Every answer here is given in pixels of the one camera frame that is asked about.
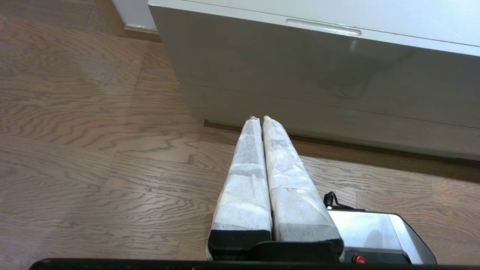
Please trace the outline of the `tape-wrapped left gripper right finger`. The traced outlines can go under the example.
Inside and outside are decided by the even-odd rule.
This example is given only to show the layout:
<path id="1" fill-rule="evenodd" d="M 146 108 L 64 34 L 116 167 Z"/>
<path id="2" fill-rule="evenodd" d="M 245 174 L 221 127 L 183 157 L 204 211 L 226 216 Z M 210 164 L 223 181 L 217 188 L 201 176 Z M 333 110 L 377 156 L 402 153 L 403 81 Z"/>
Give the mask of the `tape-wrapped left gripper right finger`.
<path id="1" fill-rule="evenodd" d="M 331 242 L 342 258 L 341 234 L 283 125 L 265 116 L 262 133 L 274 239 Z"/>

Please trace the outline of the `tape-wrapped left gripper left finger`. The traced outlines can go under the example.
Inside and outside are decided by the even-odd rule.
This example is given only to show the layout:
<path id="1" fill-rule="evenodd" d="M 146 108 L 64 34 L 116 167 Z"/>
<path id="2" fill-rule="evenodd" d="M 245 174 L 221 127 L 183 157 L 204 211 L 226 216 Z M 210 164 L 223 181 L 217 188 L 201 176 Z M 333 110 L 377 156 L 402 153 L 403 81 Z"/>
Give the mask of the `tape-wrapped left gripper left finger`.
<path id="1" fill-rule="evenodd" d="M 208 260 L 248 260 L 251 249 L 272 240 L 272 212 L 261 122 L 243 125 L 207 241 Z"/>

